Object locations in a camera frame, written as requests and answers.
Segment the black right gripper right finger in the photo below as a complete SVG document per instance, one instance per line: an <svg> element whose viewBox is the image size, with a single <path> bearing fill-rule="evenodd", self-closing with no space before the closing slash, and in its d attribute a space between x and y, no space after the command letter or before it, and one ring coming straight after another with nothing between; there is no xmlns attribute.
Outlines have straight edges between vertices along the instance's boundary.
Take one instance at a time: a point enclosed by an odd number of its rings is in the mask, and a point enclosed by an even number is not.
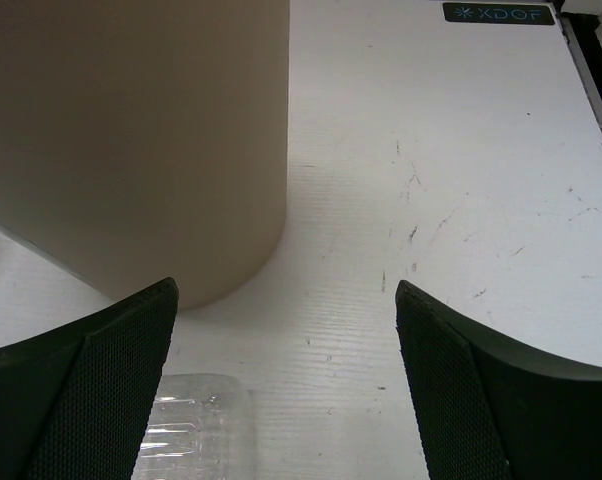
<svg viewBox="0 0 602 480"><path fill-rule="evenodd" d="M431 479L602 479L602 367L529 346L406 280L396 328Z"/></svg>

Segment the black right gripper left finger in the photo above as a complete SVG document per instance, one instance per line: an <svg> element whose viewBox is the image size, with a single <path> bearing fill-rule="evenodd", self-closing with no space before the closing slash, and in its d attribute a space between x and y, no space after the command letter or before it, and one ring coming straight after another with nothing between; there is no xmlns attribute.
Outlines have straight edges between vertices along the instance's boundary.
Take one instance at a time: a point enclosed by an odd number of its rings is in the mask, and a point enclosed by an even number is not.
<svg viewBox="0 0 602 480"><path fill-rule="evenodd" d="M0 479L129 479L176 320L161 280L0 348Z"/></svg>

